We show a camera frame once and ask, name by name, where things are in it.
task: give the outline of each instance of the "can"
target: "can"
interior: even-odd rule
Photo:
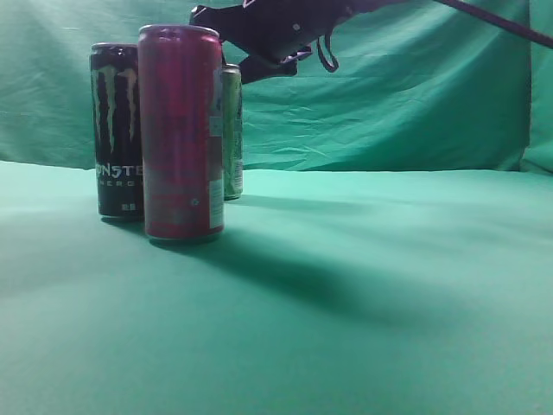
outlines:
[[[238,199],[244,190],[242,157],[242,75],[238,65],[223,66],[223,167],[225,200]]]
[[[99,214],[141,220],[143,162],[137,45],[96,43],[90,55]]]
[[[203,242],[224,229],[222,47],[190,25],[140,29],[145,232]]]

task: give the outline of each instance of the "monster energy can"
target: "monster energy can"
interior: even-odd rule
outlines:
[[[223,66],[223,164],[225,200],[238,199],[243,191],[242,77],[238,65]]]
[[[92,45],[92,116],[99,214],[143,218],[143,160],[137,46]]]

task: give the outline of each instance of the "black cable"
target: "black cable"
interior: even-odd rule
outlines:
[[[488,22],[494,26],[502,28],[508,32],[523,37],[531,42],[538,43],[546,48],[553,49],[553,37],[549,37],[542,33],[526,28],[525,26],[512,22],[511,20],[504,19],[503,17],[494,15],[489,11],[483,10],[472,4],[464,3],[460,0],[434,0],[435,2],[445,4],[449,7],[453,7],[459,11],[468,13],[471,16],[477,17],[480,20]]]

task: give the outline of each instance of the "can rim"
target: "can rim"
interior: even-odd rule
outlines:
[[[204,28],[203,26],[194,26],[192,24],[147,24],[146,26],[142,26],[139,30],[139,33],[142,34],[143,32],[147,30],[152,29],[185,29],[185,30],[193,30],[196,32],[203,32],[208,33],[210,35],[214,35],[217,38],[219,38],[219,32],[217,30],[213,30],[210,28]]]
[[[137,45],[136,43],[116,43],[111,41],[102,41],[92,45],[92,50],[101,48],[137,48]]]

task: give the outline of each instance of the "claw logo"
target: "claw logo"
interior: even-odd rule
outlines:
[[[117,110],[116,103],[116,87],[115,82],[117,77],[125,78],[127,80],[127,100],[129,102],[130,108],[130,127],[129,127],[129,138],[132,142],[135,137],[135,121],[137,116],[137,106],[135,104],[135,85],[138,81],[138,75],[134,69],[128,68],[122,72],[118,72],[115,67],[107,66],[101,67],[95,71],[92,71],[92,89],[94,91],[94,109],[96,114],[96,128],[100,132],[100,92],[99,92],[99,79],[100,75],[103,75],[105,80],[105,93],[107,95],[107,125],[110,134],[110,148],[111,153],[115,148],[115,136],[113,131],[113,120],[115,116],[115,111]],[[98,140],[101,139],[101,134],[98,134]]]

